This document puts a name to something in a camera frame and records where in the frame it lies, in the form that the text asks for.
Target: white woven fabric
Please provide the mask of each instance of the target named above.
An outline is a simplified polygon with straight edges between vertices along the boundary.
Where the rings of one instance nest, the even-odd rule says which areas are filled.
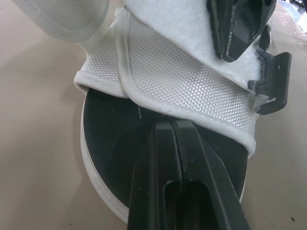
[[[256,113],[249,92],[139,22],[117,14],[119,71],[127,95],[139,106],[189,119],[255,151]]]
[[[77,72],[74,83],[80,90],[87,92],[88,88],[93,88],[113,96],[128,97],[120,82],[115,32],[116,22]]]
[[[207,0],[124,0],[132,14],[202,64],[246,90],[249,80],[259,80],[260,64],[250,46],[241,57],[228,63],[216,57]]]

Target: black circular pad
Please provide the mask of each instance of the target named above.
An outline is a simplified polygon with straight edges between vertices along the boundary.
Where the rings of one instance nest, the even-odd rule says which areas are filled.
[[[100,177],[110,191],[129,207],[133,166],[154,122],[171,117],[139,107],[122,99],[90,89],[83,125],[86,144]],[[247,168],[247,150],[234,140],[196,126],[223,161],[238,197]]]

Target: white felt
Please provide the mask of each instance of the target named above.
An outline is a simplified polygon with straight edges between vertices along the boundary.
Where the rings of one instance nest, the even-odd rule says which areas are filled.
[[[249,80],[260,78],[260,64],[253,47],[235,62],[216,57],[207,0],[124,0],[133,15],[171,40],[198,61],[248,90]]]

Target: black clamp jaw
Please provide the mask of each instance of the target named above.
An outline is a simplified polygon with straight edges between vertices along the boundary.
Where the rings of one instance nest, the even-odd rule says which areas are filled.
[[[260,36],[255,49],[260,60],[260,80],[249,81],[248,88],[257,94],[268,96],[270,101],[257,111],[271,114],[287,104],[291,67],[291,54],[277,56],[265,52],[270,43],[267,21],[276,6],[276,0],[208,0],[207,9],[213,45],[218,58],[236,61]]]
[[[134,165],[127,229],[250,229],[223,162],[190,121],[155,123]]]
[[[268,100],[257,111],[260,115],[275,113],[287,104],[292,55],[288,52],[273,56],[261,48],[257,49],[260,60],[260,80],[250,80],[248,88],[256,94],[268,96]]]

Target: black plastic clip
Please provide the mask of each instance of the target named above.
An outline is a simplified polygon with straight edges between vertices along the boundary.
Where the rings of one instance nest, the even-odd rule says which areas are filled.
[[[155,123],[134,166],[128,230],[249,230],[223,162],[185,120]]]
[[[269,100],[275,99],[263,104],[257,111],[260,115],[266,115],[283,109],[287,104],[292,55],[284,52],[273,56],[261,48],[257,52],[261,68],[260,80],[250,80],[248,88],[256,94],[268,96]]]
[[[213,45],[218,58],[237,60],[264,31],[276,0],[208,0]]]

